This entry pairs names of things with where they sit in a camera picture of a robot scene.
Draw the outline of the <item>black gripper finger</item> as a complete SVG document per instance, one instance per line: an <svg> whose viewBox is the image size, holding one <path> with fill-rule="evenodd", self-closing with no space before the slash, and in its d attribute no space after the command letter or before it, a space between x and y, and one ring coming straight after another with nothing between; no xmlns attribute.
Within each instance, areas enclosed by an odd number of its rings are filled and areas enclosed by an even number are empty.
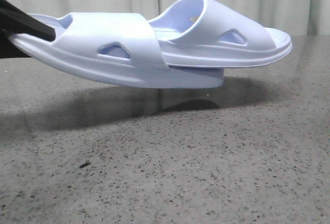
<svg viewBox="0 0 330 224"><path fill-rule="evenodd" d="M1 29L1 38L0 38L0 58L31 58L20 49L18 49L10 40L9 37L15 35L9 31Z"/></svg>
<svg viewBox="0 0 330 224"><path fill-rule="evenodd" d="M46 41L56 38L52 27L34 19L7 0L1 0L1 29L16 34L30 34Z"/></svg>

